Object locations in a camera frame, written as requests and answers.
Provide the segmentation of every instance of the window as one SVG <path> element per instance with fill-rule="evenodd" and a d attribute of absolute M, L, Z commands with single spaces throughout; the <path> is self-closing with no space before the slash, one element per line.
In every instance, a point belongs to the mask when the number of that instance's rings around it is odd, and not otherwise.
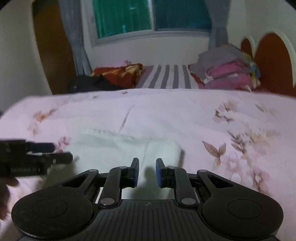
<path fill-rule="evenodd" d="M 209 32 L 204 0 L 88 0 L 92 44 L 136 36 Z"/>

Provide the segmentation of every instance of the green window glass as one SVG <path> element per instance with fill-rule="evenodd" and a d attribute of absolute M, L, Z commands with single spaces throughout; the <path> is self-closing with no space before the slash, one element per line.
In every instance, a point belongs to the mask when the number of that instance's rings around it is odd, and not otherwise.
<path fill-rule="evenodd" d="M 156 30 L 212 28 L 204 0 L 153 0 L 153 2 Z"/>
<path fill-rule="evenodd" d="M 98 37 L 151 29 L 147 0 L 93 0 Z"/>

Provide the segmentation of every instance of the ribbed black plate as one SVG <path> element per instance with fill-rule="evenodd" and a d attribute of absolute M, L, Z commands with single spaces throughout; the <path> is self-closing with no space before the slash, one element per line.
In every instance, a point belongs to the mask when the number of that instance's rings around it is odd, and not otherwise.
<path fill-rule="evenodd" d="M 210 230 L 195 210 L 179 208 L 173 200 L 123 200 L 101 210 L 82 232 L 63 241 L 229 241 Z M 276 241 L 274 237 L 265 241 Z"/>

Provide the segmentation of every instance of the gray cloth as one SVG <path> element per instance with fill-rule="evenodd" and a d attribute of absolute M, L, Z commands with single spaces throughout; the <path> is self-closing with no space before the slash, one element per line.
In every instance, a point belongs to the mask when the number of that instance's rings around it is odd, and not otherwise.
<path fill-rule="evenodd" d="M 199 55 L 198 62 L 190 66 L 190 72 L 196 74 L 201 80 L 207 78 L 206 72 L 212 67 L 227 64 L 239 59 L 249 65 L 244 54 L 232 45 L 210 49 Z"/>
<path fill-rule="evenodd" d="M 210 18 L 212 32 L 209 49 L 228 44 L 227 23 L 230 9 L 230 0 L 205 0 Z"/>
<path fill-rule="evenodd" d="M 61 18 L 69 43 L 77 75 L 90 75 L 91 67 L 83 44 L 80 0 L 59 0 Z"/>

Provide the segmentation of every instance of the white towel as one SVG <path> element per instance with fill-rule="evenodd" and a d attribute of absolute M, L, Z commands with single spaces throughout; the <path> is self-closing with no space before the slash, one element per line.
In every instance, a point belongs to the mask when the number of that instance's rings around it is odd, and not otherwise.
<path fill-rule="evenodd" d="M 68 147 L 78 160 L 63 169 L 53 168 L 46 186 L 56 183 L 57 178 L 71 177 L 88 169 L 109 172 L 119 166 L 129 167 L 133 158 L 140 162 L 136 188 L 122 190 L 123 199 L 167 199 L 169 189 L 157 186 L 155 161 L 162 158 L 166 166 L 177 166 L 181 148 L 174 141 L 159 138 L 134 138 L 109 131 L 86 129 Z"/>

